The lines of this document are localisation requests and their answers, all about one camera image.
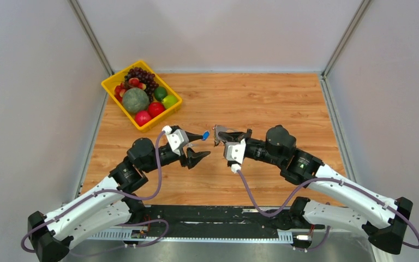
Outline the silver key with blue tag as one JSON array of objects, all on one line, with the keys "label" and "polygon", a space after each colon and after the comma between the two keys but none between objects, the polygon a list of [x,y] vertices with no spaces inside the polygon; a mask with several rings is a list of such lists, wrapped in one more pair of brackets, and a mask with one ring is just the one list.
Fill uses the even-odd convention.
[{"label": "silver key with blue tag", "polygon": [[203,135],[202,135],[202,141],[205,141],[205,140],[207,140],[208,139],[208,137],[209,137],[209,135],[210,135],[210,132],[209,131],[205,131],[204,133],[203,133]]}]

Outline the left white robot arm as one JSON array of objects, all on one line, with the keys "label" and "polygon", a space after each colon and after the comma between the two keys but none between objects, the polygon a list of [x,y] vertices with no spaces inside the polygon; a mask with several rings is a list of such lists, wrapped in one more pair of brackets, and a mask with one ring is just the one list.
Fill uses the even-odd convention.
[{"label": "left white robot arm", "polygon": [[61,261],[78,244],[110,227],[150,224],[143,222],[143,201],[158,195],[162,168],[174,162],[195,167],[210,152],[195,152],[188,145],[208,135],[165,126],[155,141],[136,139],[125,158],[89,191],[51,212],[31,214],[21,248],[39,261]]}]

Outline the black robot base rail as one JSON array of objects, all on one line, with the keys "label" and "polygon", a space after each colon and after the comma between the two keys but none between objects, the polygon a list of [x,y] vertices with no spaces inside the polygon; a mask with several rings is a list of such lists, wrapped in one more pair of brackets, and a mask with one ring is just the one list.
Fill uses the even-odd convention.
[{"label": "black robot base rail", "polygon": [[249,212],[250,207],[151,205],[132,214],[126,224],[154,219],[168,222],[166,237],[273,239],[278,230],[309,231],[311,224],[288,209],[274,217]]}]

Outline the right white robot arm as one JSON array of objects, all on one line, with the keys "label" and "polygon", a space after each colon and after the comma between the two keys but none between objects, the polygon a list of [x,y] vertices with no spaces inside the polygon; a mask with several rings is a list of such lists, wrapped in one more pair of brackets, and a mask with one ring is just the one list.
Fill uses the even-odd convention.
[{"label": "right white robot arm", "polygon": [[291,193],[290,222],[297,228],[322,224],[364,236],[376,248],[397,255],[404,246],[410,222],[412,201],[393,199],[373,192],[344,177],[321,159],[299,149],[296,138],[283,126],[270,128],[264,140],[254,139],[250,129],[236,132],[215,126],[215,145],[224,144],[224,157],[232,172],[241,174],[245,159],[275,165],[281,177],[296,189],[309,188],[326,194],[341,203],[326,206]]}]

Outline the silver keyring bunch with keys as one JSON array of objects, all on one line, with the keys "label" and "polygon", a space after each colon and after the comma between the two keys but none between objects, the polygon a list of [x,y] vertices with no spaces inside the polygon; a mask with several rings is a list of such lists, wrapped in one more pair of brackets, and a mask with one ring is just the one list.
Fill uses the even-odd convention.
[{"label": "silver keyring bunch with keys", "polygon": [[214,137],[214,140],[213,140],[214,141],[214,147],[217,147],[221,142],[223,144],[225,144],[227,142],[227,139],[224,139],[220,135],[220,132],[224,132],[224,133],[229,132],[229,133],[231,133],[231,132],[235,132],[236,131],[235,129],[224,127],[224,126],[221,126],[221,125],[218,125],[218,124],[215,124],[212,127],[212,130],[213,130],[213,137]]}]

